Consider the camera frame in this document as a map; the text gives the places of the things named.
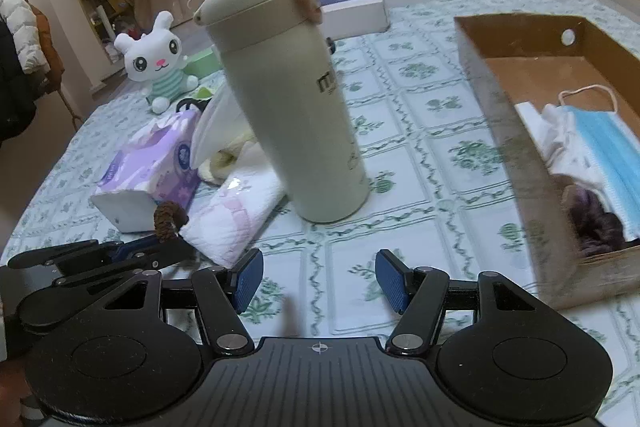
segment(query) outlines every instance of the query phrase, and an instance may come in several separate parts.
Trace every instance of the tablecloth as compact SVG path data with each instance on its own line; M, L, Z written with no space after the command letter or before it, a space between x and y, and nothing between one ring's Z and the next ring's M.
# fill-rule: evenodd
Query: tablecloth
M640 56L640 28L594 0L436 0L390 11L389 31L337 43L333 56L372 193L356 214L313 225L287 200L255 239L264 279L242 320L253 337L379 335L398 320L376 283L380 248L408 266L430 265L455 279L496 270L535 291L510 182L458 62L453 17L527 11L579 14ZM206 79L214 86L223 73ZM90 203L116 150L155 118L138 92L99 107L37 191L2 261L31 248L121 235ZM191 210L215 188L201 184ZM204 258L165 269L185 277ZM607 425L640 425L640 301L616 298L566 312L608 350L614 383L600 410ZM196 335L193 317L175 322ZM471 323L447 314L443 338Z

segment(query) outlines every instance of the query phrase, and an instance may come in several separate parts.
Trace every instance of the metal screw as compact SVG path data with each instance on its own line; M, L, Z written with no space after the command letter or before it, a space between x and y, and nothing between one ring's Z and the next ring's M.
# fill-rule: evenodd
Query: metal screw
M248 340L243 335L238 335L237 333L227 333L226 335L222 335L218 337L216 340L216 344L220 346L222 349L228 349L230 351L234 351L236 349L242 349L244 346L248 344Z
M422 339L413 333L402 333L394 336L391 343L403 351L408 351L409 349L418 349L422 345Z

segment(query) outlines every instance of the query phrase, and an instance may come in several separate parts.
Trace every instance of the thermos bottle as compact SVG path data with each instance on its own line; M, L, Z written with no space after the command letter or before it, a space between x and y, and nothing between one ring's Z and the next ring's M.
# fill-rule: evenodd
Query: thermos bottle
M205 0L193 19L296 211L330 223L360 208L369 180L315 2Z

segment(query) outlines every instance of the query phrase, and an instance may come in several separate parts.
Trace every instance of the white rabbit figurine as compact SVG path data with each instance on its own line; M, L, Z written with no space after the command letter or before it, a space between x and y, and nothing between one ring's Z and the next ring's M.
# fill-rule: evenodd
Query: white rabbit figurine
M182 43L169 30L173 21L174 16L169 12L160 12L149 35L143 34L140 40L135 40L121 33L113 43L124 54L129 78L150 83L145 88L145 96L156 114L166 111L172 100L199 84L197 76L182 70L187 57L180 56Z

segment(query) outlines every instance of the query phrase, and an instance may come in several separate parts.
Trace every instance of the purple tissue package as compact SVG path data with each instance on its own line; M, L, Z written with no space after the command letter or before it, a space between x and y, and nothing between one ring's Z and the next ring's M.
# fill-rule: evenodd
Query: purple tissue package
M189 165L199 117L200 112L190 108L153 120L118 151L91 196L118 230L153 230L156 206L163 201L187 208L200 183Z

